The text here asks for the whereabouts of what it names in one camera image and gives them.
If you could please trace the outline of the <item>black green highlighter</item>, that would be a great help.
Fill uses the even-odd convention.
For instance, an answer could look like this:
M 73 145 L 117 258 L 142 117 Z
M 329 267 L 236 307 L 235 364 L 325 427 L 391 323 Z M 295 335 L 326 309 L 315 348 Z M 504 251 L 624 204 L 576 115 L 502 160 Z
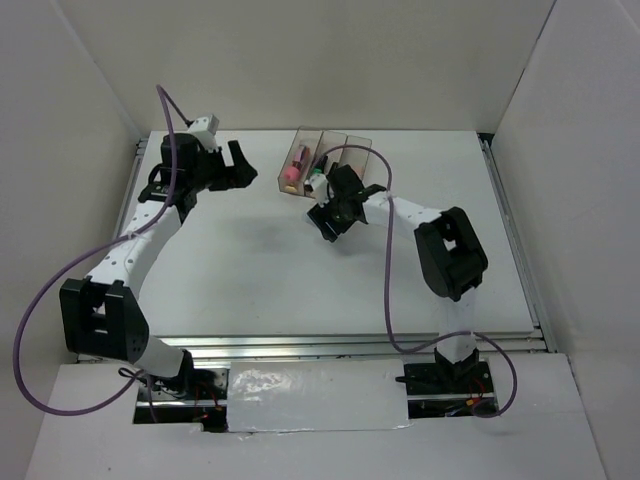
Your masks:
M 325 168 L 326 168 L 326 164 L 328 161 L 328 156 L 324 155 L 322 156 L 313 166 L 313 168 L 311 169 L 311 174 L 310 176 L 314 176 L 314 175 L 322 175 L 325 172 Z

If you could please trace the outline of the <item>pink cap pen bundle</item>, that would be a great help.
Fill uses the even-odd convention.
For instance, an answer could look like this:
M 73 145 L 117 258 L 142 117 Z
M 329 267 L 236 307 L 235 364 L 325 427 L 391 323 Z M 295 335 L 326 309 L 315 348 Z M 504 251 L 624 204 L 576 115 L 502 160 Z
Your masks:
M 290 183 L 297 182 L 310 158 L 310 148 L 306 145 L 300 144 L 294 152 L 291 165 L 288 166 L 283 173 L 283 178 Z

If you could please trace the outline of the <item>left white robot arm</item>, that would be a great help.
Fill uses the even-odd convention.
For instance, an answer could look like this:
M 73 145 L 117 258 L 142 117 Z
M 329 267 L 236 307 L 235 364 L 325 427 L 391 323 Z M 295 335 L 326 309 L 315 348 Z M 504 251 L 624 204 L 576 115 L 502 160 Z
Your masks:
M 246 188 L 257 177 L 239 142 L 232 140 L 228 147 L 230 164 L 220 147 L 208 149 L 191 133 L 163 138 L 161 161 L 138 196 L 123 240 L 84 278 L 68 279 L 59 290 L 69 351 L 134 366 L 176 399 L 193 394 L 203 373 L 195 369 L 188 351 L 151 334 L 138 298 L 164 246 L 196 206 L 198 194 Z

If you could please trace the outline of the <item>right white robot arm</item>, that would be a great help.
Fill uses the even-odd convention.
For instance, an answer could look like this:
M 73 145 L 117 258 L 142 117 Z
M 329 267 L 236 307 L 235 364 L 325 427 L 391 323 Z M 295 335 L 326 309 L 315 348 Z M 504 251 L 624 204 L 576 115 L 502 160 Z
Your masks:
M 348 165 L 327 175 L 311 175 L 304 191 L 315 201 L 307 216 L 329 242 L 357 222 L 387 229 L 383 305 L 388 333 L 392 332 L 393 237 L 415 243 L 423 279 L 445 311 L 435 341 L 436 379 L 444 390 L 460 391 L 479 361 L 472 331 L 477 289 L 488 268 L 488 258 L 465 211 L 423 207 L 394 196 L 381 185 L 366 186 Z

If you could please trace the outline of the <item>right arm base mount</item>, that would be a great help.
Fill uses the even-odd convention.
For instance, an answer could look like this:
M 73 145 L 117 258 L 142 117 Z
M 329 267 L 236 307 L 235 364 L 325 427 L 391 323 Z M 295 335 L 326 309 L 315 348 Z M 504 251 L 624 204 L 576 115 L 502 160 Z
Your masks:
M 447 377 L 435 361 L 405 363 L 395 381 L 405 388 L 410 419 L 486 416 L 498 410 L 485 360 L 456 380 Z

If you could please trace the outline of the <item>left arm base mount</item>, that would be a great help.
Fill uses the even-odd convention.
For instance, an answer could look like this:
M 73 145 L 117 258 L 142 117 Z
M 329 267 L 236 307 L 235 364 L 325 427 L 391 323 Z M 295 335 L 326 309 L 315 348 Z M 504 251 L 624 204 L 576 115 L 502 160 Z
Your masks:
M 186 387 L 143 376 L 132 423 L 191 424 L 205 432 L 224 433 L 228 430 L 228 376 L 226 368 L 196 369 Z

